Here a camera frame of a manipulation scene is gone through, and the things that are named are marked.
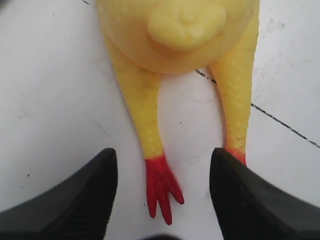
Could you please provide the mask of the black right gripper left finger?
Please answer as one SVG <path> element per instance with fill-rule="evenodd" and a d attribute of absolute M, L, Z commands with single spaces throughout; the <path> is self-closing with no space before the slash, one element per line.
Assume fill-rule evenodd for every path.
<path fill-rule="evenodd" d="M 61 183 L 1 211 L 0 238 L 102 240 L 117 187 L 117 153 L 105 148 Z"/>

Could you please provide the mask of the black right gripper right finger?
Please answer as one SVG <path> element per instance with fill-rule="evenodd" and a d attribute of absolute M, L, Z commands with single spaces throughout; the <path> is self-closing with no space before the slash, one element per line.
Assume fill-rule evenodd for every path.
<path fill-rule="evenodd" d="M 225 240 L 318 240 L 320 208 L 260 177 L 224 148 L 213 150 L 209 192 Z"/>

